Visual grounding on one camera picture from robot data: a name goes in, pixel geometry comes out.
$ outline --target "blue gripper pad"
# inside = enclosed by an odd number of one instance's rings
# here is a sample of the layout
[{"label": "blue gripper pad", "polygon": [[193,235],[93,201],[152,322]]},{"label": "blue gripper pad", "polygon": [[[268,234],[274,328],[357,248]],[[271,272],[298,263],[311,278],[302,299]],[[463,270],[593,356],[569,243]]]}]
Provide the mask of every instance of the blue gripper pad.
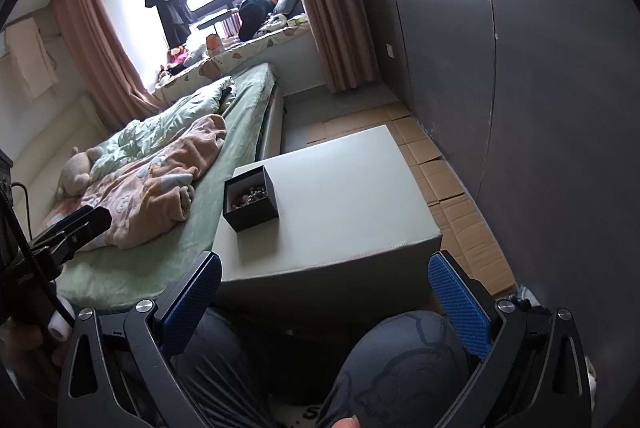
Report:
[{"label": "blue gripper pad", "polygon": [[429,282],[466,351],[484,361],[491,349],[489,319],[441,254],[429,259]]},{"label": "blue gripper pad", "polygon": [[178,298],[162,324],[160,351],[166,358],[184,352],[222,280],[220,258],[213,256]]}]

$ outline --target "plush toy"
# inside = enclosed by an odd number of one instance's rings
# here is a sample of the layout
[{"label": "plush toy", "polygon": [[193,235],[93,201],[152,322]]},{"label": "plush toy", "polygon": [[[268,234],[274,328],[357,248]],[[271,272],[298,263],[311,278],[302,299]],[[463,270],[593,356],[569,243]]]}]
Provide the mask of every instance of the plush toy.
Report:
[{"label": "plush toy", "polygon": [[82,195],[91,185],[89,172],[93,163],[102,155],[101,148],[89,148],[79,153],[77,147],[71,148],[71,158],[60,172],[56,199],[61,201],[67,197]]}]

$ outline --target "headboard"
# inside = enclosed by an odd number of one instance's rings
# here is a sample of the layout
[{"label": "headboard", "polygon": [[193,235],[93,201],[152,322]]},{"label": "headboard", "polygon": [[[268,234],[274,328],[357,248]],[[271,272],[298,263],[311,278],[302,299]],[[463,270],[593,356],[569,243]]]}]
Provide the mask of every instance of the headboard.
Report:
[{"label": "headboard", "polygon": [[[36,234],[54,204],[60,171],[70,157],[71,148],[77,146],[80,151],[85,151],[109,135],[94,104],[86,94],[82,94],[47,124],[14,159],[11,180],[23,183],[29,191],[33,234]],[[24,192],[14,188],[13,196],[15,214],[26,234]]]}]

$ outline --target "green bed sheet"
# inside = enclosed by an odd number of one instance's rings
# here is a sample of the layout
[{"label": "green bed sheet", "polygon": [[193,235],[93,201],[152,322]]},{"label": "green bed sheet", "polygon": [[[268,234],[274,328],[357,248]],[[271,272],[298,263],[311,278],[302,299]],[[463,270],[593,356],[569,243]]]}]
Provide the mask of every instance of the green bed sheet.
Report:
[{"label": "green bed sheet", "polygon": [[237,96],[223,117],[225,144],[196,184],[189,220],[133,249],[105,247],[78,253],[57,280],[58,293],[74,305],[101,310],[131,307],[154,298],[180,279],[202,251],[211,249],[222,213],[224,181],[254,162],[275,78],[268,64],[234,76]]}]

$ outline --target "silver bolt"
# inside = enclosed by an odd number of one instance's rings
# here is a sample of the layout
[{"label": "silver bolt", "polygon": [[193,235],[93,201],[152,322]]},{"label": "silver bolt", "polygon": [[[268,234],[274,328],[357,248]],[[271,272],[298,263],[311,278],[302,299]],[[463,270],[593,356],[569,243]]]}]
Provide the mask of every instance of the silver bolt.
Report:
[{"label": "silver bolt", "polygon": [[94,315],[94,312],[91,309],[82,309],[80,311],[80,314],[78,315],[78,318],[82,319],[82,321],[85,321],[86,319],[91,318],[91,316]]},{"label": "silver bolt", "polygon": [[510,314],[514,312],[514,310],[516,310],[516,306],[509,300],[501,300],[498,303],[498,309],[500,309],[505,314]]},{"label": "silver bolt", "polygon": [[139,313],[146,313],[149,312],[153,306],[154,303],[151,300],[142,300],[142,302],[139,302],[138,305],[136,305],[136,310]]},{"label": "silver bolt", "polygon": [[572,318],[571,312],[569,312],[568,309],[558,309],[558,316],[560,317],[560,319],[564,319],[564,321],[569,321],[569,319]]}]

